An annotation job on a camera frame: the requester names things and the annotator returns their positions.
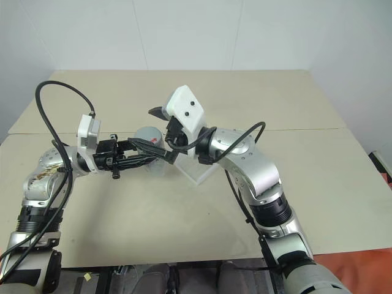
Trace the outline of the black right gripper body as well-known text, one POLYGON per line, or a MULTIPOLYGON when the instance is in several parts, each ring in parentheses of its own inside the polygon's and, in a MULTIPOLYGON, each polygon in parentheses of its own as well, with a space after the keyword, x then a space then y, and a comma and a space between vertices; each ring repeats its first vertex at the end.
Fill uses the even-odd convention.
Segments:
POLYGON ((166 130, 165 142, 170 147, 183 147, 188 144, 187 136, 183 132, 183 125, 174 116, 170 118, 166 130))

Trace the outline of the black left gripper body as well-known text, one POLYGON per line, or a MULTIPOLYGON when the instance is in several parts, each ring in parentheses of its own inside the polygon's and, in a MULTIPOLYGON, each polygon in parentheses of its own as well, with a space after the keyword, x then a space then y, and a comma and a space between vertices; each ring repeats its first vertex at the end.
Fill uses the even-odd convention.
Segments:
POLYGON ((120 179, 118 161, 122 158, 122 151, 116 134, 110 134, 108 140, 98 142, 93 158, 98 170, 111 172, 113 179, 120 179))

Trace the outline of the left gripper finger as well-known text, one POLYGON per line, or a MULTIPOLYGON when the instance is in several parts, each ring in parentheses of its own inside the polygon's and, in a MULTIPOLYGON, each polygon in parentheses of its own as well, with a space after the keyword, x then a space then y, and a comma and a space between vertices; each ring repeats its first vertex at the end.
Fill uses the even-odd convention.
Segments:
POLYGON ((117 145, 123 151, 138 151, 161 159, 169 159, 171 157, 170 151, 142 138, 128 138, 127 140, 117 141, 117 145))
POLYGON ((116 166, 118 170, 127 170, 131 168, 138 168, 144 165, 148 165, 157 159, 156 156, 149 154, 138 154, 129 156, 127 158, 118 159, 116 161, 116 166))

